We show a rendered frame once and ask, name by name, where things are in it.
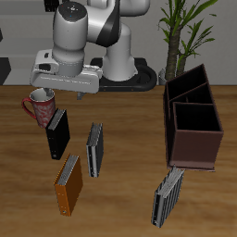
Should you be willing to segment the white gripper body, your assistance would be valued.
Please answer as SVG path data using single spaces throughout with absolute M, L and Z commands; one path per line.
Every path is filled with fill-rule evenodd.
M 96 94 L 102 70 L 97 66 L 84 65 L 82 72 L 76 77 L 66 77 L 45 71 L 34 70 L 30 84 L 35 87 L 51 88 L 64 91 Z

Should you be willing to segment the black book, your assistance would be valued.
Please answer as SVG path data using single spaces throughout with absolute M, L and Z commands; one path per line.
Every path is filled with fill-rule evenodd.
M 45 128 L 51 157 L 59 160 L 69 142 L 69 123 L 66 109 L 57 109 Z

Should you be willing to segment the dark grey striped book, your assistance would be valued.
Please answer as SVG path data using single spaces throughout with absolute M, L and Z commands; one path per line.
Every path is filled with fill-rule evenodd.
M 179 200 L 184 171 L 175 166 L 155 191 L 151 222 L 161 228 Z
M 89 176 L 98 178 L 104 155 L 103 124 L 92 124 L 86 144 Z

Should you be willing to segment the orange book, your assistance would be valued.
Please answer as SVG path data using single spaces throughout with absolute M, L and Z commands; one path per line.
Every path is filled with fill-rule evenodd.
M 68 154 L 63 167 L 54 181 L 56 198 L 63 216 L 71 216 L 82 188 L 81 160 L 79 156 Z

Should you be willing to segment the dark brown desk caddy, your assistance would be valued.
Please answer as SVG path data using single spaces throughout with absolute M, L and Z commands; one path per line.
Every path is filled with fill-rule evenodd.
M 205 67 L 168 81 L 163 103 L 167 167 L 212 171 L 223 129 Z

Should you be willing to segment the red patterned mug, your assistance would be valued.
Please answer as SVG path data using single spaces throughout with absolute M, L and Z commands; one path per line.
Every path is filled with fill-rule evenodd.
M 51 117 L 56 111 L 55 92 L 50 89 L 51 94 L 46 95 L 44 88 L 39 88 L 30 93 L 29 97 L 21 101 L 22 108 L 32 118 L 37 120 L 41 128 L 45 128 L 49 123 Z M 30 102 L 34 112 L 31 112 L 25 103 Z

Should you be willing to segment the green pot plant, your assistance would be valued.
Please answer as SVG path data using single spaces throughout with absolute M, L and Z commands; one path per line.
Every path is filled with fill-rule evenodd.
M 160 71 L 163 82 L 170 81 L 184 73 L 186 60 L 189 56 L 197 57 L 196 49 L 202 44 L 213 42 L 210 37 L 212 26 L 198 33 L 203 20 L 191 23 L 205 9 L 213 6 L 218 0 L 197 0 L 190 9 L 186 7 L 187 0 L 168 0 L 168 10 L 161 8 L 165 14 L 157 27 L 164 32 L 164 41 L 168 44 L 166 67 Z

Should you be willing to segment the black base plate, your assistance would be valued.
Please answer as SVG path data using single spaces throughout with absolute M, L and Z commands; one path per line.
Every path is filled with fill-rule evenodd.
M 106 92 L 144 92 L 156 86 L 156 73 L 147 66 L 142 57 L 130 54 L 93 58 L 91 66 L 99 67 L 103 73 L 99 80 L 99 91 Z

